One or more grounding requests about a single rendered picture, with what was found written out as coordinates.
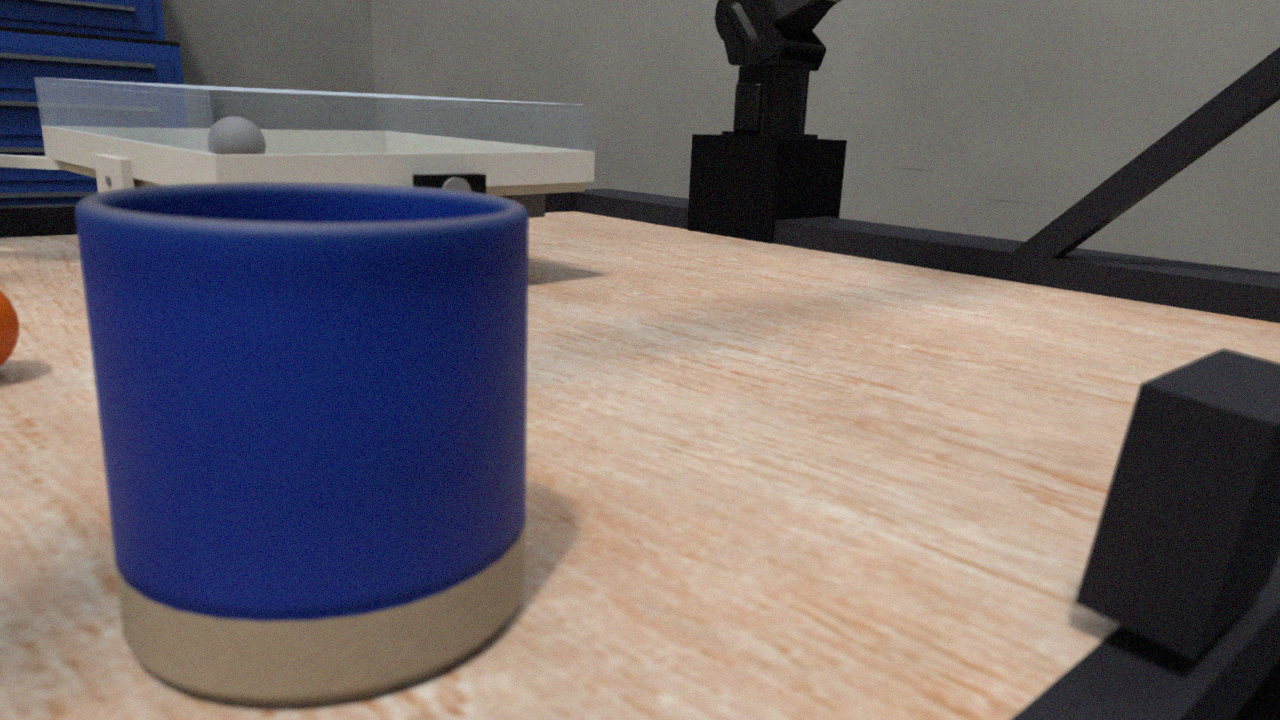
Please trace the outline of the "blue mug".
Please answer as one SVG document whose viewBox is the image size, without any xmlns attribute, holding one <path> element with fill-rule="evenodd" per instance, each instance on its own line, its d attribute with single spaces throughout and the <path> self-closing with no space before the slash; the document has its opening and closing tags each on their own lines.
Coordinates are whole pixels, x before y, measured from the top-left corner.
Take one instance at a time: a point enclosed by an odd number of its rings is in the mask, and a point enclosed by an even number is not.
<svg viewBox="0 0 1280 720">
<path fill-rule="evenodd" d="M 76 225 L 140 664 L 300 708 L 413 685 L 497 634 L 525 587 L 522 204 L 161 184 L 90 195 Z"/>
</svg>

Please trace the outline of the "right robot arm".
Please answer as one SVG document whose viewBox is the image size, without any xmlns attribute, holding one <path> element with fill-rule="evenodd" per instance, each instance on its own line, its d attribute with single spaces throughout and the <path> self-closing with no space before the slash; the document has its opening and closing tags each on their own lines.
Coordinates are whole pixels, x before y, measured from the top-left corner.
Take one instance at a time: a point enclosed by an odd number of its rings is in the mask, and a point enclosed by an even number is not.
<svg viewBox="0 0 1280 720">
<path fill-rule="evenodd" d="M 809 74 L 819 70 L 827 50 L 813 29 L 840 1 L 718 0 L 716 29 L 730 65 L 739 67 L 735 132 L 722 135 L 818 138 L 804 135 Z"/>
</svg>

